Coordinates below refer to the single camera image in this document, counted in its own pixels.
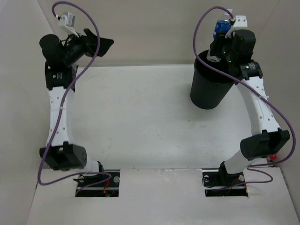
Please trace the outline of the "blue label plastic bottle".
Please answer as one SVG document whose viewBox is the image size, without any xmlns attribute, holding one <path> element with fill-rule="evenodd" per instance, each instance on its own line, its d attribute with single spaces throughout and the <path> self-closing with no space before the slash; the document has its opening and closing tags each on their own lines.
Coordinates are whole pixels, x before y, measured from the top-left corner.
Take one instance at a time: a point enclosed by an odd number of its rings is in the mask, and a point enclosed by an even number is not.
<svg viewBox="0 0 300 225">
<path fill-rule="evenodd" d="M 223 35 L 225 35 L 229 29 L 231 28 L 231 24 L 230 24 L 230 15 L 226 12 L 223 13 L 223 15 L 217 19 L 214 31 L 213 31 L 213 38 L 214 40 L 216 38 L 222 37 Z M 215 53 L 216 51 L 214 50 L 214 48 L 212 49 L 210 47 L 210 49 L 208 50 L 207 53 L 207 60 L 217 63 L 220 62 L 220 58 L 218 56 L 215 56 L 212 54 Z"/>
</svg>

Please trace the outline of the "black plastic bin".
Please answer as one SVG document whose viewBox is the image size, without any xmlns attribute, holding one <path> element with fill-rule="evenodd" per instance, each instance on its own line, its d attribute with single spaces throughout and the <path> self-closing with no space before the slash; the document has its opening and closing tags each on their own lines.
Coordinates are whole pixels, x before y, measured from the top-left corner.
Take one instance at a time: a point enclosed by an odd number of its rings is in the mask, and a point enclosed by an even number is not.
<svg viewBox="0 0 300 225">
<path fill-rule="evenodd" d="M 199 108 L 213 109 L 219 105 L 233 84 L 232 79 L 206 67 L 196 59 L 190 92 L 191 101 Z"/>
</svg>

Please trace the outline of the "red label plastic bottle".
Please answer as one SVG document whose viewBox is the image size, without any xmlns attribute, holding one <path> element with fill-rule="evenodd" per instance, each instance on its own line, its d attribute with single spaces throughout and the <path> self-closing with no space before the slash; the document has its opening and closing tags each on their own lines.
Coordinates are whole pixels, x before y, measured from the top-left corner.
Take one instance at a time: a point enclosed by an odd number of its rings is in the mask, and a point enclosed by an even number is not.
<svg viewBox="0 0 300 225">
<path fill-rule="evenodd" d="M 276 160 L 277 160 L 278 158 L 277 158 L 277 155 L 276 155 L 276 154 L 273 154 L 273 155 L 268 156 L 266 159 L 267 159 L 267 162 L 268 162 L 269 164 L 272 164 L 272 163 L 276 162 Z"/>
</svg>

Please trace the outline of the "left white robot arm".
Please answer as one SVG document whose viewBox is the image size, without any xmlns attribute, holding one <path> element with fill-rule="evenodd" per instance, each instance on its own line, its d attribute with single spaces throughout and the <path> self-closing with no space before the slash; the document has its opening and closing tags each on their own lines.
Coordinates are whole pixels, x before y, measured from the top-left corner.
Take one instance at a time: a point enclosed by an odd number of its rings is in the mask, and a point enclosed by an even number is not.
<svg viewBox="0 0 300 225">
<path fill-rule="evenodd" d="M 43 36 L 39 45 L 45 62 L 45 81 L 50 99 L 50 128 L 41 158 L 53 170 L 92 172 L 89 181 L 95 187 L 105 182 L 97 161 L 87 156 L 86 149 L 76 145 L 71 130 L 71 109 L 75 96 L 76 62 L 82 56 L 103 57 L 114 44 L 112 39 L 98 38 L 89 29 L 84 35 L 69 34 L 65 41 L 54 34 Z"/>
</svg>

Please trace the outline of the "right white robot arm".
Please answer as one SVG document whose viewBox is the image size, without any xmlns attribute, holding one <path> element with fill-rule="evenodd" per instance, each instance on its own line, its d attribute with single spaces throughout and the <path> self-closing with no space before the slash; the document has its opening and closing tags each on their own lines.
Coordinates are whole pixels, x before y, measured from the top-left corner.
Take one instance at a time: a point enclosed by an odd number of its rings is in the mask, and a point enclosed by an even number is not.
<svg viewBox="0 0 300 225">
<path fill-rule="evenodd" d="M 240 183 L 244 169 L 261 158 L 279 152 L 290 139 L 289 131 L 282 130 L 267 104 L 263 73 L 251 57 L 255 34 L 250 30 L 236 30 L 231 35 L 218 32 L 210 44 L 210 52 L 228 64 L 229 75 L 234 77 L 251 123 L 251 137 L 241 140 L 240 150 L 221 163 L 217 180 L 221 186 Z"/>
</svg>

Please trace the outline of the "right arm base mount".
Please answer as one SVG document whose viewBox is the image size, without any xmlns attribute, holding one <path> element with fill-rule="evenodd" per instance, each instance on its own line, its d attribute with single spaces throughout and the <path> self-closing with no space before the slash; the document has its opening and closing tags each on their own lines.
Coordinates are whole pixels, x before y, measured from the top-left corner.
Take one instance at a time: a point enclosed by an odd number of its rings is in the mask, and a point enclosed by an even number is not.
<svg viewBox="0 0 300 225">
<path fill-rule="evenodd" d="M 242 172 L 221 178 L 218 170 L 202 171 L 202 184 L 206 197 L 248 197 L 247 187 L 244 182 L 245 178 Z"/>
</svg>

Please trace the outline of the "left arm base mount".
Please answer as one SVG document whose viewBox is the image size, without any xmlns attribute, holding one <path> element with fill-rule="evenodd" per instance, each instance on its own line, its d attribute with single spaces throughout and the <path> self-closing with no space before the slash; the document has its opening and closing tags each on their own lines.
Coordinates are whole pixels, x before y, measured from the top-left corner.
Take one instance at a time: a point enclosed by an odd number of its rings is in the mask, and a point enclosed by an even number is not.
<svg viewBox="0 0 300 225">
<path fill-rule="evenodd" d="M 75 197 L 118 197 L 120 186 L 120 170 L 107 170 L 105 174 L 93 176 L 81 175 L 74 179 L 77 182 Z"/>
</svg>

